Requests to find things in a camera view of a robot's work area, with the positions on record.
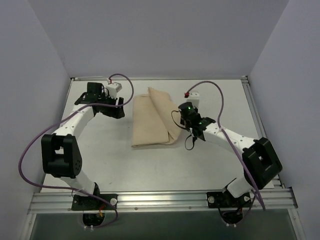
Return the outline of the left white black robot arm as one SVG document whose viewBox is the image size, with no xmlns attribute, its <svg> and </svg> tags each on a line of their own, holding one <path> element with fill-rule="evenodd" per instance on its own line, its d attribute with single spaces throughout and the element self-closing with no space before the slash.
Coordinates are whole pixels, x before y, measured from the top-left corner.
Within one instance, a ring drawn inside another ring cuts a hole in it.
<svg viewBox="0 0 320 240">
<path fill-rule="evenodd" d="M 90 210 L 100 206 L 101 197 L 97 183 L 90 180 L 82 170 L 83 159 L 78 138 L 86 125 L 96 114 L 121 119 L 125 117 L 118 97 L 122 85 L 110 82 L 103 85 L 97 82 L 87 83 L 86 92 L 74 102 L 72 112 L 62 126 L 52 134 L 41 138 L 42 167 L 46 174 L 64 181 L 70 188 L 77 189 L 83 196 L 83 204 Z"/>
</svg>

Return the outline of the beige surgical wrap cloth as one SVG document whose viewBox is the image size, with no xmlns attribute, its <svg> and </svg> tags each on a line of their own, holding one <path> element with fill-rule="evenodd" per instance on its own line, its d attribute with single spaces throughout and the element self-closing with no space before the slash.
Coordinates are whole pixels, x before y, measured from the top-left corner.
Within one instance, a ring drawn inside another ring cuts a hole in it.
<svg viewBox="0 0 320 240">
<path fill-rule="evenodd" d="M 146 94 L 133 98 L 133 148 L 152 145 L 172 145 L 178 141 L 181 129 L 177 126 L 181 115 L 171 96 L 153 87 Z"/>
</svg>

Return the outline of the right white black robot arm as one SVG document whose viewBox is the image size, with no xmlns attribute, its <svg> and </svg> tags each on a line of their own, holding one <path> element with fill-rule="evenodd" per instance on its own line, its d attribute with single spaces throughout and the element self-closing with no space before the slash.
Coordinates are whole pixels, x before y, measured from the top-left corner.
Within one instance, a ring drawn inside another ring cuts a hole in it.
<svg viewBox="0 0 320 240">
<path fill-rule="evenodd" d="M 181 122 L 191 133 L 192 140 L 216 144 L 240 158 L 243 176 L 236 177 L 225 186 L 223 203 L 234 206 L 240 197 L 251 190 L 263 189 L 278 175 L 283 166 L 270 142 L 265 137 L 254 139 L 238 134 L 209 117 L 201 117 L 191 102 L 179 107 Z"/>
</svg>

